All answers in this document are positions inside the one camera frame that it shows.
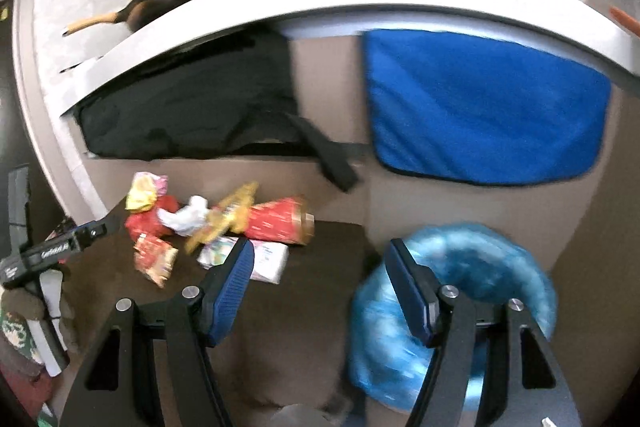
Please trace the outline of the pink yellow snack wrapper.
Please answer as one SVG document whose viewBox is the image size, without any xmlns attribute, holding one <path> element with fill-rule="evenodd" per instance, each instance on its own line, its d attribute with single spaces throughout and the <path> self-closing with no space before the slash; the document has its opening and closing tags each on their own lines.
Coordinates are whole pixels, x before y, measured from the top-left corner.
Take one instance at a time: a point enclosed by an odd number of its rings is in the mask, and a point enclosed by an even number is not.
<svg viewBox="0 0 640 427">
<path fill-rule="evenodd" d="M 157 176 L 147 171 L 136 172 L 126 197 L 125 208 L 133 213 L 151 210 L 157 199 L 167 194 L 167 190 L 167 176 Z"/>
</svg>

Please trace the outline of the black bag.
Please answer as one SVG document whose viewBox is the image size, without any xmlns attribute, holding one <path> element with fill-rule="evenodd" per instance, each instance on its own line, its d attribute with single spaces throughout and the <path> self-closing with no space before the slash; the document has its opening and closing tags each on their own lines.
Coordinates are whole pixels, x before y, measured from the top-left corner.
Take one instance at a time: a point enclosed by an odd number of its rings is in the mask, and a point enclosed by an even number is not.
<svg viewBox="0 0 640 427">
<path fill-rule="evenodd" d="M 257 26 L 154 58 L 73 109 L 86 147 L 110 159 L 308 156 L 339 190 L 359 176 L 299 113 L 288 39 Z"/>
</svg>

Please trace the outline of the dark frying pan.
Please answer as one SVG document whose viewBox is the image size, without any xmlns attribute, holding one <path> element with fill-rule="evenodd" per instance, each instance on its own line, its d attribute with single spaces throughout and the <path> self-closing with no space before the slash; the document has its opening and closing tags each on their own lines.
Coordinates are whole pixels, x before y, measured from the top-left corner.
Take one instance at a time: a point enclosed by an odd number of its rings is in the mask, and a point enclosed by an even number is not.
<svg viewBox="0 0 640 427">
<path fill-rule="evenodd" d="M 63 31 L 63 36 L 67 37 L 73 35 L 75 32 L 99 24 L 115 25 L 123 23 L 131 32 L 136 32 L 142 27 L 149 25 L 153 20 L 157 20 L 164 14 L 190 1 L 191 0 L 130 0 L 118 11 L 95 15 L 67 25 Z"/>
</svg>

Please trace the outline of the white crumpled tissue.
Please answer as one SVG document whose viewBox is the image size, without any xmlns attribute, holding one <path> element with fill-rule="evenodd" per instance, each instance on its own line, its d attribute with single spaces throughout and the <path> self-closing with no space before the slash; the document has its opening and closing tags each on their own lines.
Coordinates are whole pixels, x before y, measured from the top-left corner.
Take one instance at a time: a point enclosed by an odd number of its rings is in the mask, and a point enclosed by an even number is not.
<svg viewBox="0 0 640 427">
<path fill-rule="evenodd" d="M 208 213 L 207 199 L 193 195 L 188 205 L 175 212 L 165 209 L 157 210 L 157 218 L 164 227 L 171 229 L 177 235 L 188 237 L 206 225 Z"/>
</svg>

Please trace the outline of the blue cloth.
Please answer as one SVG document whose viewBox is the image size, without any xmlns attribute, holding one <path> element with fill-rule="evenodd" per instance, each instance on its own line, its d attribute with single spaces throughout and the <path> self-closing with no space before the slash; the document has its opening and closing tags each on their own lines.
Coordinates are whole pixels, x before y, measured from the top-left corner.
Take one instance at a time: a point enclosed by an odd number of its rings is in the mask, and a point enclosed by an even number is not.
<svg viewBox="0 0 640 427">
<path fill-rule="evenodd" d="M 612 83 L 519 43 L 410 29 L 361 37 L 371 140 L 405 176 L 485 186 L 580 178 L 597 162 Z"/>
</svg>

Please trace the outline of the red paper cup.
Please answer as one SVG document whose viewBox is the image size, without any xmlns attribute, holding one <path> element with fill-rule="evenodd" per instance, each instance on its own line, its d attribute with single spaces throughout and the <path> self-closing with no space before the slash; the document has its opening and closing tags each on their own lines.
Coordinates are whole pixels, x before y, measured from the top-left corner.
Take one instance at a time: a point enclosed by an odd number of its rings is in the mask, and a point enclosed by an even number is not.
<svg viewBox="0 0 640 427">
<path fill-rule="evenodd" d="M 314 237 L 314 216 L 303 197 L 285 197 L 250 208 L 244 234 L 249 239 L 307 245 Z"/>
</svg>

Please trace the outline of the orange carrot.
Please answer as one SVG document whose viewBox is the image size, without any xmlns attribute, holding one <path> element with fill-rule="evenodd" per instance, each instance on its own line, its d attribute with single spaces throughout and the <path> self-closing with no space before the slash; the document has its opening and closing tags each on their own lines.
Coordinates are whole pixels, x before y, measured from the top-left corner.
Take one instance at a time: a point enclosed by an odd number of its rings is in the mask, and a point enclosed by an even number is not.
<svg viewBox="0 0 640 427">
<path fill-rule="evenodd" d="M 640 36 L 640 22 L 636 18 L 614 5 L 608 8 L 608 12 L 616 23 L 619 23 L 620 26 L 626 28 L 637 37 Z"/>
</svg>

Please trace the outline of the red small snack packet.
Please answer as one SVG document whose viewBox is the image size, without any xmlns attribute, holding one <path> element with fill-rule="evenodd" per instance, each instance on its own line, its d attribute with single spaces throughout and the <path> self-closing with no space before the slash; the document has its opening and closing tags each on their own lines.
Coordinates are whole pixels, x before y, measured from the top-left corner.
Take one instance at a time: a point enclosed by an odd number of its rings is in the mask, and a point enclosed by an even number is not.
<svg viewBox="0 0 640 427">
<path fill-rule="evenodd" d="M 134 267 L 159 288 L 174 269 L 178 249 L 158 237 L 142 233 L 134 244 Z"/>
</svg>

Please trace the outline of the white kitchen counter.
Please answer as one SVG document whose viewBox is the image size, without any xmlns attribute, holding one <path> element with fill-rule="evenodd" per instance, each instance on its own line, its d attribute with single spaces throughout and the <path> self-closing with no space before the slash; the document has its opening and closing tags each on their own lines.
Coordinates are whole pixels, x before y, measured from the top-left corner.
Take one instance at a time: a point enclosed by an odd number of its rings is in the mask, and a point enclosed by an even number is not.
<svg viewBox="0 0 640 427">
<path fill-rule="evenodd" d="M 104 199 L 62 127 L 78 101 L 160 54 L 254 23 L 295 38 L 335 37 L 358 26 L 410 26 L 521 41 L 601 67 L 620 87 L 639 90 L 639 40 L 577 0 L 193 0 L 69 72 L 41 75 L 34 0 L 15 0 L 15 76 L 29 138 L 63 210 L 104 215 Z"/>
</svg>

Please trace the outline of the cartoon tissue pack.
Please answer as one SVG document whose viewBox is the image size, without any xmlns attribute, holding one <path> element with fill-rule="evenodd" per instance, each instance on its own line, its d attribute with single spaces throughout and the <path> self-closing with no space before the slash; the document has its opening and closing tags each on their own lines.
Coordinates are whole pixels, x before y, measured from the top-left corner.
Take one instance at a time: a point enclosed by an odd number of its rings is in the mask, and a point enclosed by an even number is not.
<svg viewBox="0 0 640 427">
<path fill-rule="evenodd" d="M 222 265 L 238 240 L 237 237 L 218 237 L 202 248 L 198 254 L 198 263 L 205 270 Z M 250 243 L 254 248 L 254 269 L 250 278 L 253 281 L 278 285 L 288 262 L 288 245 L 256 239 L 251 239 Z"/>
</svg>

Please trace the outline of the yellow gold snack wrapper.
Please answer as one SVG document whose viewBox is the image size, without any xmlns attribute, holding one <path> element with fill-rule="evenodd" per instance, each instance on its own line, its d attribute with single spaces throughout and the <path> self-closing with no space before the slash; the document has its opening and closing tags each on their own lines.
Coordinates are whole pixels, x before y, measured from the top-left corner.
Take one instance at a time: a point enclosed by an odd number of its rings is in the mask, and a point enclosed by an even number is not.
<svg viewBox="0 0 640 427">
<path fill-rule="evenodd" d="M 244 183 L 209 210 L 205 225 L 184 243 L 186 254 L 192 255 L 198 247 L 213 242 L 224 233 L 243 233 L 247 228 L 248 215 L 254 205 L 258 187 L 259 183 L 256 181 Z"/>
</svg>

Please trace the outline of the blue lined trash bin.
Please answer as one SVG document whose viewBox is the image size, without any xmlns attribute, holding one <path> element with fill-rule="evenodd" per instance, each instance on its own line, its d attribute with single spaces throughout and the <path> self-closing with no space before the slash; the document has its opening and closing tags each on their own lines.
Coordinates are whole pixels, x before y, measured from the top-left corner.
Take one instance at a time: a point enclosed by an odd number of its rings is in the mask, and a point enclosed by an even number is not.
<svg viewBox="0 0 640 427">
<path fill-rule="evenodd" d="M 502 305 L 518 298 L 551 338 L 558 297 L 533 255 L 478 223 L 427 227 L 404 239 L 416 263 L 473 300 Z M 369 398 L 402 413 L 416 403 L 434 351 L 409 331 L 384 265 L 352 300 L 348 373 Z"/>
</svg>

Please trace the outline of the red plastic bag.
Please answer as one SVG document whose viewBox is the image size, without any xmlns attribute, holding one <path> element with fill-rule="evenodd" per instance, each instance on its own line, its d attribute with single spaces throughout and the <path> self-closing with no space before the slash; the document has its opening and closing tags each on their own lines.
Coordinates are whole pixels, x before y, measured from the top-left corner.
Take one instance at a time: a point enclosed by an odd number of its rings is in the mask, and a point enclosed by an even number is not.
<svg viewBox="0 0 640 427">
<path fill-rule="evenodd" d="M 137 242 L 141 234 L 153 235 L 159 239 L 174 234 L 171 228 L 165 227 L 160 222 L 160 218 L 157 216 L 157 211 L 160 209 L 174 213 L 180 209 L 180 205 L 174 196 L 164 195 L 157 199 L 150 210 L 130 213 L 125 221 L 125 228 L 134 243 Z"/>
</svg>

